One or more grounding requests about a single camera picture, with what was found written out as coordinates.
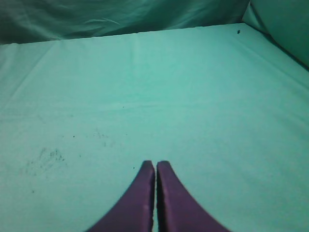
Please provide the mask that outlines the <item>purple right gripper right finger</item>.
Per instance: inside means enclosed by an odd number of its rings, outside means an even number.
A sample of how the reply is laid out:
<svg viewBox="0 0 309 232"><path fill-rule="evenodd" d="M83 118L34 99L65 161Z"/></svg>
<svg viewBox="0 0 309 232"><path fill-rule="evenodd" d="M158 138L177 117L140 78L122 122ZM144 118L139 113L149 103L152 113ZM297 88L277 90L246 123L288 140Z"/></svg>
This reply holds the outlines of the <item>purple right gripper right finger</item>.
<svg viewBox="0 0 309 232"><path fill-rule="evenodd" d="M157 218L160 232L227 232L190 195L168 161L157 170Z"/></svg>

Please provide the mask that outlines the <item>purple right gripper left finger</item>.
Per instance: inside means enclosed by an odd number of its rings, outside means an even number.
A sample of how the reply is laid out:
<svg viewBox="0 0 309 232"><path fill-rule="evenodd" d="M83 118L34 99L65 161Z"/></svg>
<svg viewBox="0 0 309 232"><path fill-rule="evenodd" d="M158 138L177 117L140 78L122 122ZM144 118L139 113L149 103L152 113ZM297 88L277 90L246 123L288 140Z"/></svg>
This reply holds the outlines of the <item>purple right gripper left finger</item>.
<svg viewBox="0 0 309 232"><path fill-rule="evenodd" d="M89 232L150 232L153 228L155 169L145 160L116 204Z"/></svg>

